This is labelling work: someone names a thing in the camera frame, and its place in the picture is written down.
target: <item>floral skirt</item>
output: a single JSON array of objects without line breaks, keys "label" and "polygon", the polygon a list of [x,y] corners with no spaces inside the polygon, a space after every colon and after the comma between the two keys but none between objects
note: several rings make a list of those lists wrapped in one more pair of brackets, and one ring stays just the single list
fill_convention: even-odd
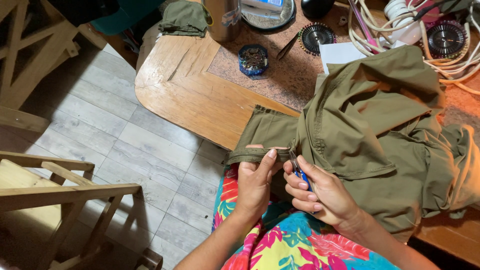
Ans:
[{"label": "floral skirt", "polygon": [[[235,208],[238,164],[226,166],[217,192],[212,231]],[[398,270],[379,254],[339,235],[330,225],[273,194],[262,219],[223,270]]]}]

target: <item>scissors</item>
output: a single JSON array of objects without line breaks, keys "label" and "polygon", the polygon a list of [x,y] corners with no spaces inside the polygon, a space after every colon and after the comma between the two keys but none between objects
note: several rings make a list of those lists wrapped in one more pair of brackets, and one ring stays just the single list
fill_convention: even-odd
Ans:
[{"label": "scissors", "polygon": [[301,178],[305,182],[307,182],[308,191],[313,192],[312,187],[310,186],[310,182],[308,181],[307,175],[302,171],[302,169],[300,169],[299,163],[297,161],[297,155],[295,155],[295,153],[293,153],[293,151],[291,149],[290,149],[290,151],[288,151],[288,153],[290,154],[290,161],[292,162],[293,173],[298,178]]}]

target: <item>tangled cord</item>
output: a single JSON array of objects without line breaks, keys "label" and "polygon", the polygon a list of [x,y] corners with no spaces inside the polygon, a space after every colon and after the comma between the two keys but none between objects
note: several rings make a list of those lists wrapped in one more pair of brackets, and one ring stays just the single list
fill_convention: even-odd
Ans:
[{"label": "tangled cord", "polygon": [[[417,12],[417,9],[427,3],[428,0],[424,0],[421,4],[417,6],[413,6],[412,3],[414,2],[411,1],[408,3],[407,9],[409,13],[400,15],[387,23],[385,23],[383,26],[379,27],[375,18],[372,16],[370,11],[368,10],[367,6],[365,5],[365,0],[355,0],[355,4],[359,3],[360,4],[360,13],[363,21],[365,24],[374,32],[376,32],[375,36],[375,41],[377,43],[377,46],[374,46],[372,44],[369,44],[366,40],[361,38],[357,33],[353,31],[352,28],[352,15],[353,11],[352,8],[349,9],[348,12],[348,35],[350,36],[350,39],[352,40],[353,45],[361,51],[363,54],[367,56],[373,55],[372,52],[366,50],[364,47],[360,46],[359,43],[365,47],[370,48],[371,50],[376,50],[378,52],[386,51],[382,46],[380,45],[380,36],[385,38],[385,40],[393,44],[393,40],[388,37],[388,32],[393,32],[399,29],[402,29],[404,27],[409,26],[410,24],[414,23],[417,21],[420,25],[420,29],[422,32],[422,39],[421,41],[423,42],[423,48],[425,50],[425,57],[424,57],[424,62],[432,67],[436,72],[440,73],[444,78],[440,79],[441,83],[444,84],[454,84],[458,86],[459,88],[475,94],[475,95],[480,95],[480,91],[473,90],[461,82],[470,78],[475,72],[477,72],[480,69],[480,51],[478,50],[480,47],[480,43],[478,43],[473,50],[473,52],[470,54],[469,58],[466,61],[461,61],[467,54],[468,54],[468,48],[470,47],[470,27],[469,23],[464,24],[465,32],[467,34],[467,40],[466,40],[466,46],[460,55],[456,57],[455,59],[434,59],[432,55],[430,54],[430,50],[428,47],[428,38],[427,38],[427,31],[425,29],[425,24],[423,23],[420,18],[425,15],[425,13],[429,10],[431,10],[433,7],[429,6],[428,8],[425,8],[424,10],[421,10],[420,12]],[[476,29],[480,32],[480,26],[478,23],[475,21],[475,18],[473,17],[473,4],[475,1],[472,2],[470,5],[470,16],[472,19],[472,24],[476,27]],[[444,14],[438,14],[438,15],[432,15],[428,14],[428,16],[438,16],[441,17]],[[413,17],[414,20],[410,20],[402,25],[396,26],[396,27],[390,27],[390,24],[393,22],[403,20],[408,17]]]}]

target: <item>tile floor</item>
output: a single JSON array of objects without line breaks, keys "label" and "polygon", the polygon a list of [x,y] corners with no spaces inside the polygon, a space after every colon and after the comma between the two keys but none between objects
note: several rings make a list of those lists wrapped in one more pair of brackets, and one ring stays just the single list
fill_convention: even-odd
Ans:
[{"label": "tile floor", "polygon": [[[125,196],[107,231],[115,260],[131,258],[115,269],[132,269],[146,247],[163,256],[165,270],[173,269],[210,234],[226,151],[142,107],[135,70],[109,48],[81,46],[22,108],[51,119],[49,128],[38,135],[0,126],[0,150],[86,160],[96,165],[97,184],[142,185],[144,201]],[[104,204],[89,201],[71,237],[88,233]]]}]

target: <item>stainless steel tumbler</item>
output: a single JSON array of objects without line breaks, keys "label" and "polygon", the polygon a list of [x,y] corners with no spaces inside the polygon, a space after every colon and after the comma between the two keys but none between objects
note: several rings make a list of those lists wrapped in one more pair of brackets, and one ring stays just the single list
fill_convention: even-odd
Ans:
[{"label": "stainless steel tumbler", "polygon": [[240,0],[202,0],[207,30],[216,41],[232,41],[240,34]]}]

